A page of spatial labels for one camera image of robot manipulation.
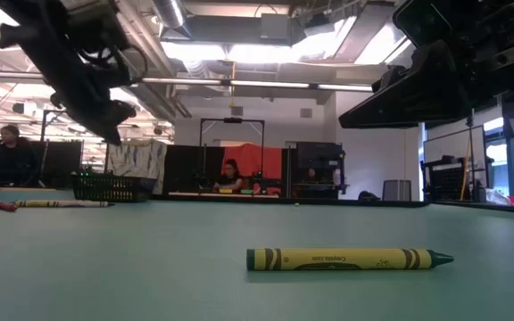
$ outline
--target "window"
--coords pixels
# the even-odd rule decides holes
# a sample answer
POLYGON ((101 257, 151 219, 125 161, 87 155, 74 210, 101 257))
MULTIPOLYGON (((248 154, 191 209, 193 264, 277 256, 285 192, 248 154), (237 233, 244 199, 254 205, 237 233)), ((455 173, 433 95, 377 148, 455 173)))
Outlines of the window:
POLYGON ((507 167, 507 145, 504 139, 487 143, 487 157, 493 159, 489 177, 493 189, 509 196, 509 169, 507 167))

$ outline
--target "plastic basket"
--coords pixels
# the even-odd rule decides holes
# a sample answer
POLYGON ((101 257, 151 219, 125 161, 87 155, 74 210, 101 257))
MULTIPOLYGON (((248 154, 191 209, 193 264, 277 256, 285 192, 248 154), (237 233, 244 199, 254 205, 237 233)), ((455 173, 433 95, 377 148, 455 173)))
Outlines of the plastic basket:
POLYGON ((144 202, 150 199, 154 178, 94 174, 72 175, 75 199, 100 202, 144 202))

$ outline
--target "teal table surface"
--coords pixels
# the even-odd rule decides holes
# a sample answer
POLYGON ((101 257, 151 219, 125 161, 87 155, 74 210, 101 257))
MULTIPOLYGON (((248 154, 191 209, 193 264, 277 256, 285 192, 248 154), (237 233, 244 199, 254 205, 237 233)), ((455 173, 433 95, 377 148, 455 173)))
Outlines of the teal table surface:
MULTIPOLYGON (((0 192, 0 200, 69 193, 0 192)), ((514 320, 514 213, 146 202, 0 211, 0 320, 514 320), (262 247, 425 248, 434 270, 247 272, 262 247)))

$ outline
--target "green crayon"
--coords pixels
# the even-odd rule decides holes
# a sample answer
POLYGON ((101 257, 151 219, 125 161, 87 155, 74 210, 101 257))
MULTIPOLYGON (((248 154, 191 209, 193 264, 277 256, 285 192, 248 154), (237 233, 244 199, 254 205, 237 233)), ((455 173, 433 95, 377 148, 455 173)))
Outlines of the green crayon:
POLYGON ((450 262, 453 256, 421 249, 247 250, 250 271, 429 269, 450 262))

